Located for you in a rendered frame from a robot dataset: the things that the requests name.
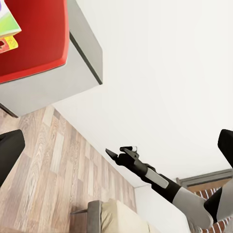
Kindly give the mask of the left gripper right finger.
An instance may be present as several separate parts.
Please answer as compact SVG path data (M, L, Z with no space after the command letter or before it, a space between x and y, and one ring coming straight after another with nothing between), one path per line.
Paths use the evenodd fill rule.
M233 131L222 129L217 146L233 168Z

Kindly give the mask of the board game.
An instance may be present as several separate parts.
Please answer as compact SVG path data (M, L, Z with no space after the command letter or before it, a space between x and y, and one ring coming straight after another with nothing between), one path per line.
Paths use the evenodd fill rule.
M21 29L9 8L6 6L4 0L0 0L0 41L4 43L4 45L0 46L0 53L18 47L13 35L19 32L21 32Z

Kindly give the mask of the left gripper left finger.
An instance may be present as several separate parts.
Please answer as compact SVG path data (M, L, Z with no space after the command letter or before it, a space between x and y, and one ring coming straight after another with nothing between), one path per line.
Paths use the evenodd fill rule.
M0 187L25 148L21 129L0 134Z

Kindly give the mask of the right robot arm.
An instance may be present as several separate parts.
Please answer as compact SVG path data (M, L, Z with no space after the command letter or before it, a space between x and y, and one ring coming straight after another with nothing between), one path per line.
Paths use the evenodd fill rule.
M215 223L233 217L233 179L223 185L208 200L182 188L176 181L170 180L156 169L139 160L137 146L122 147L119 156L106 149L107 154L119 166L125 166L151 184L158 194L181 210L196 226L209 229Z

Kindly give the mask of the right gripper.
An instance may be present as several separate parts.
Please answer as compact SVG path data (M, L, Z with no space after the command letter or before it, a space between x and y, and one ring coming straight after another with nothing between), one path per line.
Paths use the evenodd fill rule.
M125 166L135 174L138 173L143 166L142 162L139 160L139 154L124 147L122 147L121 150L125 153L121 153L119 156L108 149L105 151L117 165Z

